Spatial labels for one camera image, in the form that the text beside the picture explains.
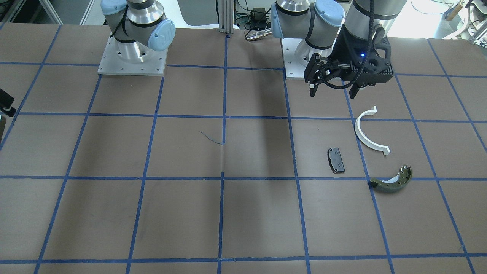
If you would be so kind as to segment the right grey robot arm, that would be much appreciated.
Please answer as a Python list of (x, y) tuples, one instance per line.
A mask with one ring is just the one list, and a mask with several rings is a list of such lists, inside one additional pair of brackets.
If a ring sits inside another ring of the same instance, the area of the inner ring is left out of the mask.
[(100, 6), (115, 52), (125, 62), (139, 64), (151, 52), (167, 50), (175, 38), (176, 26), (156, 0), (102, 0)]

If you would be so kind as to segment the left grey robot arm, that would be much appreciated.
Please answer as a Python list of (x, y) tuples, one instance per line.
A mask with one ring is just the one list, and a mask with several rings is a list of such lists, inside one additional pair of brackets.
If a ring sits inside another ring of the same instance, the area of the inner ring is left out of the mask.
[(335, 0), (277, 0), (270, 7), (272, 34), (299, 39), (303, 78), (313, 97), (319, 85), (348, 89), (354, 99), (367, 86), (394, 76), (387, 38), (405, 0), (353, 0), (348, 11)]

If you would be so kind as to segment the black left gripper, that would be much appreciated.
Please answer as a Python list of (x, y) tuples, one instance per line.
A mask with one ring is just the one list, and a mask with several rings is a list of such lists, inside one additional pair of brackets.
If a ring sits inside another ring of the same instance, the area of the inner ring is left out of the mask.
[(350, 87), (350, 99), (354, 99), (362, 88), (386, 83), (393, 77), (391, 45), (385, 29), (376, 25), (372, 33), (370, 50), (367, 50), (368, 38), (357, 38), (343, 27), (329, 57), (312, 54), (303, 74), (304, 81), (310, 85), (311, 97), (315, 96), (320, 84), (331, 87), (329, 80), (334, 77), (352, 83), (346, 85)]

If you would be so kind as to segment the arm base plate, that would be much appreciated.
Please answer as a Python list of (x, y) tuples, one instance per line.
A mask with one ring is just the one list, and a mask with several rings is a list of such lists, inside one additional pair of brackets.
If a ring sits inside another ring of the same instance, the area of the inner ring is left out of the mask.
[(328, 57), (334, 47), (318, 50), (309, 46), (305, 39), (284, 38), (282, 42), (282, 56), (285, 64), (286, 78), (291, 80), (304, 80), (304, 70), (313, 53), (319, 53), (322, 57)]
[(163, 76), (168, 50), (154, 51), (139, 42), (108, 38), (97, 70), (100, 75)]

